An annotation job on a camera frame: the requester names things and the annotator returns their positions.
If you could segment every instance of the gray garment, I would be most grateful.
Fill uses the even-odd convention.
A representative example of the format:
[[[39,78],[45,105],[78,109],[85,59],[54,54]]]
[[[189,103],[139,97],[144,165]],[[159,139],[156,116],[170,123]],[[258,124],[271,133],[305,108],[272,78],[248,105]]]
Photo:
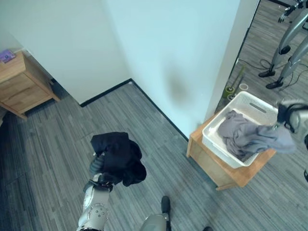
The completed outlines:
[[[281,153],[295,151],[293,139],[285,127],[273,130],[272,126],[259,126],[233,110],[227,113],[226,120],[218,128],[218,134],[223,137],[227,150],[243,162],[254,153],[269,148]]]

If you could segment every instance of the basket handle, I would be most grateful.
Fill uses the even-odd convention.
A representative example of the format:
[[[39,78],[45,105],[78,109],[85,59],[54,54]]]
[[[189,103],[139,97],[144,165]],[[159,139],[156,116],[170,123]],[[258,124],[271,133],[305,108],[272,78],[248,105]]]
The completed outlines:
[[[258,109],[259,111],[266,113],[267,111],[265,111],[263,108],[260,108],[259,106],[255,105],[254,103],[249,103],[250,106],[254,107],[255,109]]]

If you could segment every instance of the wooden nightstand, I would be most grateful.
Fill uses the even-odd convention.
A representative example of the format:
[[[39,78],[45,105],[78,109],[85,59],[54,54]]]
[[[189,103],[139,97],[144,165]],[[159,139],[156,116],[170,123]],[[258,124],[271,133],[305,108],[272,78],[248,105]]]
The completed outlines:
[[[210,118],[190,135],[187,157],[192,157],[198,163],[218,186],[216,188],[217,190],[238,186],[244,187],[262,169],[269,159],[275,155],[276,151],[268,149],[260,153],[248,167],[230,167],[202,143],[202,130],[214,117]]]
[[[0,106],[26,119],[24,112],[54,98],[50,80],[22,52],[0,63]]]

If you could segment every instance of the plastic basket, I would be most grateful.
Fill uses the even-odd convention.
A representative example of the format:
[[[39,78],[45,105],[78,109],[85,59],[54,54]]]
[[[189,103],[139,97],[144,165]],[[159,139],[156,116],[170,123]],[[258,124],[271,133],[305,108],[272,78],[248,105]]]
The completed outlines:
[[[277,121],[278,109],[248,92],[241,91],[203,129],[202,143],[207,146],[215,155],[217,155],[232,168],[243,166],[247,167],[253,163],[259,153],[252,155],[249,159],[242,162],[227,151],[226,145],[217,132],[220,124],[226,119],[226,114],[232,110],[243,114],[244,118],[256,124],[274,125]]]

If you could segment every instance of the black cable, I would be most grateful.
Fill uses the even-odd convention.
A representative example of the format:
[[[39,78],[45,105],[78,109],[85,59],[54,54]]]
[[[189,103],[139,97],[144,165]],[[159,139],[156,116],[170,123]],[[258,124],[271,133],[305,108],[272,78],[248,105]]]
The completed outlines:
[[[286,88],[288,88],[288,87],[290,87],[290,86],[294,85],[295,83],[297,83],[297,82],[298,82],[298,80],[299,80],[299,77],[302,75],[302,73],[304,73],[304,72],[306,72],[306,71],[308,71],[308,69],[306,69],[306,70],[302,71],[301,73],[299,73],[299,75],[297,76],[296,81],[295,81],[294,83],[290,84],[290,83],[291,83],[291,81],[292,81],[292,78],[293,78],[293,73],[292,73],[292,78],[291,78],[291,81],[289,82],[289,84],[288,84],[287,86],[285,86],[285,87],[281,88],[279,91],[282,91],[282,90],[284,90],[284,89],[286,89]]]
[[[307,66],[306,64],[300,64],[300,65],[303,65],[303,66],[305,66],[305,67],[307,67],[307,68],[308,68],[308,66]]]
[[[292,80],[293,80],[293,74],[294,74],[294,72],[292,72],[292,77],[291,77],[291,79],[290,79],[290,82],[287,84],[287,86],[285,86],[285,87],[283,87],[283,88],[279,89],[279,91],[282,91],[282,90],[284,90],[284,89],[286,89],[287,87],[289,87],[289,86],[290,86],[290,83],[291,83],[291,82],[292,82]]]
[[[249,62],[247,62],[247,61],[245,61],[245,60],[243,60],[243,59],[239,59],[239,61],[242,61],[242,62],[244,62],[244,63],[247,63],[248,65],[250,65],[250,66],[252,66],[253,68],[258,69],[258,70],[267,70],[267,69],[270,68],[270,62],[267,61],[266,59],[260,59],[260,65],[262,66],[262,68],[261,68],[261,67],[254,66],[254,65],[252,65],[251,63],[249,63]],[[262,64],[262,61],[266,62],[269,66],[264,66],[264,65]],[[278,66],[276,69],[279,69],[279,68],[281,68],[281,67],[283,67],[283,66],[285,66],[285,64],[284,64],[284,65],[281,65],[281,66]]]

